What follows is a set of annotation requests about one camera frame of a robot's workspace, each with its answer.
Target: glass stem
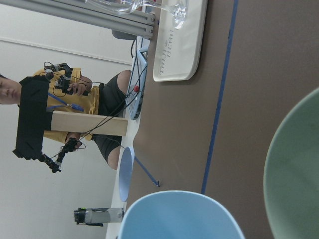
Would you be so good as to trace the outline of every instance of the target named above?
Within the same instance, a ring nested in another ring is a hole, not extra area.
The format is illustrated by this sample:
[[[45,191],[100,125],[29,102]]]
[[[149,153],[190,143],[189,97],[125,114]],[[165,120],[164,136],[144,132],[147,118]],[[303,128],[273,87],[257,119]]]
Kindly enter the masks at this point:
[[[160,9],[166,10],[166,11],[172,13],[172,14],[174,14],[174,11],[175,11],[175,6],[162,5],[162,4],[154,2],[152,0],[142,0],[142,5],[143,6],[158,7]]]

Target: green bowl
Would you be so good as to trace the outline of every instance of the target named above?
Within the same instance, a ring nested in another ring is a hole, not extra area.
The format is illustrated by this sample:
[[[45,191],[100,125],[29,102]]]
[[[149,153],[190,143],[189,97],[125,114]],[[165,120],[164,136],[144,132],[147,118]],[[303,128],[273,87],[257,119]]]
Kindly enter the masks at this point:
[[[266,158],[264,196],[276,239],[319,239],[319,89],[277,129]]]

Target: clear water bottle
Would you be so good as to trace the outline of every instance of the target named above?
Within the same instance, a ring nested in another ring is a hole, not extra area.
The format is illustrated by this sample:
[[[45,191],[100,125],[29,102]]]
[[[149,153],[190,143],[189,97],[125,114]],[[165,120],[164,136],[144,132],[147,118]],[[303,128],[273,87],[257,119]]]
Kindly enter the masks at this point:
[[[74,211],[76,224],[103,226],[103,223],[120,223],[124,216],[123,208],[78,208]]]

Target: wooden beam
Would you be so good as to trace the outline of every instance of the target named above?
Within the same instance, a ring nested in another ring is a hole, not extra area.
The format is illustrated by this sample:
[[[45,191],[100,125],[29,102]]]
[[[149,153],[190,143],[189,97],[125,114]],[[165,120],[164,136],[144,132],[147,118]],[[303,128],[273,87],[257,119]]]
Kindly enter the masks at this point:
[[[102,120],[105,122],[110,118],[111,117],[109,116],[54,111],[52,115],[51,130],[87,132],[96,127]],[[92,133],[125,136],[127,125],[127,119],[114,117],[101,127],[93,130]]]

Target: yellow t-shirt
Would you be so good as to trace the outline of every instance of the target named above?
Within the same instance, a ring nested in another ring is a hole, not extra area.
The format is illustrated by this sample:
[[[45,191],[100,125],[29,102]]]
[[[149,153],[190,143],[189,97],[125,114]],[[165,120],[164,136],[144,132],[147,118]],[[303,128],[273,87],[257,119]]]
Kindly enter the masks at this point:
[[[34,75],[43,75],[43,74],[45,74],[45,71],[44,69],[41,69],[37,71]],[[76,94],[68,95],[68,94],[62,93],[60,89],[56,89],[54,86],[55,86],[55,82],[60,78],[60,75],[64,75],[64,74],[65,74],[64,71],[54,72],[54,78],[51,80],[50,86],[49,86],[49,93],[59,97],[67,104],[80,105],[84,109],[84,111],[81,112],[78,110],[74,110],[71,107],[67,107],[67,106],[57,107],[54,110],[97,115],[98,109],[99,109],[99,97],[100,97],[99,88],[96,86],[92,87],[88,96],[78,96]],[[78,82],[80,77],[81,77],[81,69],[73,68],[71,82]],[[51,96],[48,96],[48,104],[47,104],[48,107],[60,106],[60,105],[63,105],[60,101],[58,101],[57,99]],[[63,131],[53,131],[53,130],[44,131],[44,137],[56,140],[61,143],[65,143],[67,134],[68,132],[63,132]],[[87,135],[85,137],[86,140],[91,140],[91,138],[92,138],[91,135]]]

